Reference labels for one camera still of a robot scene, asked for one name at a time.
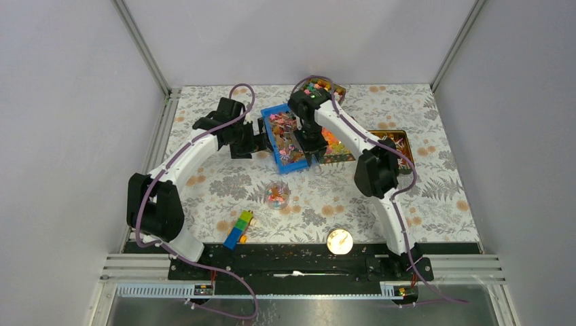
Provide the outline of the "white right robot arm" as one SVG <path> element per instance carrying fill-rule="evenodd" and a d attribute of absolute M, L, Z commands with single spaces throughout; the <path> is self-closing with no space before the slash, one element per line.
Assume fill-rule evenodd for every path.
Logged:
<path fill-rule="evenodd" d="M 418 253 L 397 202 L 402 193 L 398 160 L 407 157 L 391 141 L 382 140 L 362 127 L 324 89 L 310 94 L 295 91 L 287 104 L 301 120 L 295 137 L 307 161 L 324 156 L 327 150 L 327 141 L 321 133 L 324 128 L 352 153 L 356 160 L 354 184 L 376 207 L 378 220 L 386 232 L 386 245 L 395 256 L 389 262 L 391 274 L 400 280 L 409 278 L 416 271 Z"/>

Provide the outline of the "floral patterned table mat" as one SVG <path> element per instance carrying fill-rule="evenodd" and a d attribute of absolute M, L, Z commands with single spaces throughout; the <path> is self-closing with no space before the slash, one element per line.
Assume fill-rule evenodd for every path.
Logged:
<path fill-rule="evenodd" d="M 368 130 L 404 130 L 418 181 L 399 177 L 397 202 L 418 242 L 478 242 L 456 162 L 434 95 L 427 84 L 349 85 L 343 109 Z M 384 228 L 369 198 L 353 182 L 354 162 L 323 164 L 282 175 L 271 153 L 233 160 L 228 147 L 207 159 L 179 192 L 186 228 L 203 242 L 222 242 L 242 211 L 255 225 L 248 241 L 323 242 L 336 228 L 355 242 L 380 242 Z M 273 181 L 291 191 L 283 210 L 270 209 L 264 192 Z"/>

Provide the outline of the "dark tin with pastel candies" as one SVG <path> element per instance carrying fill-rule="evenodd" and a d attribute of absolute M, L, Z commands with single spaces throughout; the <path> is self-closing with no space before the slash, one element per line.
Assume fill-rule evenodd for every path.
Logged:
<path fill-rule="evenodd" d="M 335 94 L 336 101 L 341 105 L 346 98 L 346 88 L 334 84 L 332 81 L 329 81 L 328 78 L 318 76 L 318 75 L 311 75 L 307 78 L 302 79 L 299 81 L 293 88 L 292 93 L 297 90 L 303 90 L 305 93 L 309 94 L 313 90 L 317 89 L 325 89 L 328 92 L 333 92 Z"/>

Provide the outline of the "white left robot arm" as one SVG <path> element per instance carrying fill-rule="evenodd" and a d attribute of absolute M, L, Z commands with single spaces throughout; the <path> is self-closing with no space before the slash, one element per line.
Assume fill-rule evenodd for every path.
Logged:
<path fill-rule="evenodd" d="M 245 117 L 251 106 L 222 97 L 217 109 L 198 119 L 187 140 L 161 165 L 128 181 L 126 223 L 138 234 L 142 247 L 162 246 L 186 259 L 185 271 L 195 279 L 207 276 L 209 258 L 204 244 L 184 226 L 179 192 L 202 164 L 222 147 L 234 159 L 250 158 L 266 148 L 264 134 L 255 134 Z"/>

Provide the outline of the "clear glass jar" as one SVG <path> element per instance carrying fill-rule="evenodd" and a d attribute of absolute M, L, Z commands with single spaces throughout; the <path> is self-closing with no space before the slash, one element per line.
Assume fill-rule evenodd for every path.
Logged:
<path fill-rule="evenodd" d="M 264 199 L 270 209 L 283 210 L 289 204 L 291 191 L 283 181 L 273 181 L 267 184 Z"/>

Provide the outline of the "gold round jar lid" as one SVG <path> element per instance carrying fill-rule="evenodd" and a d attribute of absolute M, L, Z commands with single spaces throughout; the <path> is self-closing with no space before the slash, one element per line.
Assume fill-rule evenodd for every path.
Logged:
<path fill-rule="evenodd" d="M 327 237 L 327 248 L 334 255 L 346 255 L 353 248 L 353 237 L 344 229 L 334 229 Z"/>

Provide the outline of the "gold tin with lollipops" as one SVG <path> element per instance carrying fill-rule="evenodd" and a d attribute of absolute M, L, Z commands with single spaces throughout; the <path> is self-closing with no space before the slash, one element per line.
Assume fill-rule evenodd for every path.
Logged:
<path fill-rule="evenodd" d="M 408 136 L 404 130 L 371 130 L 373 135 L 381 139 L 390 139 L 394 142 L 396 150 L 400 151 L 409 161 L 414 162 Z M 412 173 L 410 165 L 403 158 L 398 158 L 399 173 L 409 175 Z"/>

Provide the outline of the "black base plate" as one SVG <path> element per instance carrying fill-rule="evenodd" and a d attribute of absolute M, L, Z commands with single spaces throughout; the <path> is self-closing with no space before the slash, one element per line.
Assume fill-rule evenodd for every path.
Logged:
<path fill-rule="evenodd" d="M 425 255 L 480 254 L 473 243 L 421 243 L 413 252 L 418 271 L 431 276 L 431 264 Z M 206 244 L 199 264 L 221 269 L 243 277 L 273 276 L 301 272 L 310 276 L 352 276 L 368 280 L 410 280 L 413 271 L 407 257 L 398 258 L 381 243 L 354 244 L 345 255 L 329 251 L 326 244 L 238 244 L 234 251 L 222 244 Z M 211 271 L 172 260 L 169 280 L 211 280 Z"/>

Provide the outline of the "gold tin with gummy candies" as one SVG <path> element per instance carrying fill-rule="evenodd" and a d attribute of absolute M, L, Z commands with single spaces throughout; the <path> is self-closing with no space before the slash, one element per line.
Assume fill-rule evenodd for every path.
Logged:
<path fill-rule="evenodd" d="M 322 136 L 327 141 L 327 149 L 324 156 L 321 158 L 321 164 L 333 164 L 339 162 L 354 161 L 353 154 L 346 148 L 346 146 L 328 129 L 322 129 Z"/>

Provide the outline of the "blue plastic bin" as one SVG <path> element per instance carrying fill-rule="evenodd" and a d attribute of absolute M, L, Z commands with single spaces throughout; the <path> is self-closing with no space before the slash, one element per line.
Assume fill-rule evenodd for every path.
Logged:
<path fill-rule="evenodd" d="M 295 131 L 298 121 L 287 104 L 261 110 L 262 121 L 280 174 L 304 170 L 310 165 L 306 160 Z"/>

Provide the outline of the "colourful toy brick stack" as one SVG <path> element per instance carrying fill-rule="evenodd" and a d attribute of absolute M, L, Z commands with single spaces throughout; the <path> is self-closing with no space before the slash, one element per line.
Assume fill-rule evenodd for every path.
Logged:
<path fill-rule="evenodd" d="M 223 242 L 223 246 L 231 251 L 234 251 L 238 244 L 245 244 L 247 241 L 247 230 L 254 222 L 253 211 L 243 211 Z"/>

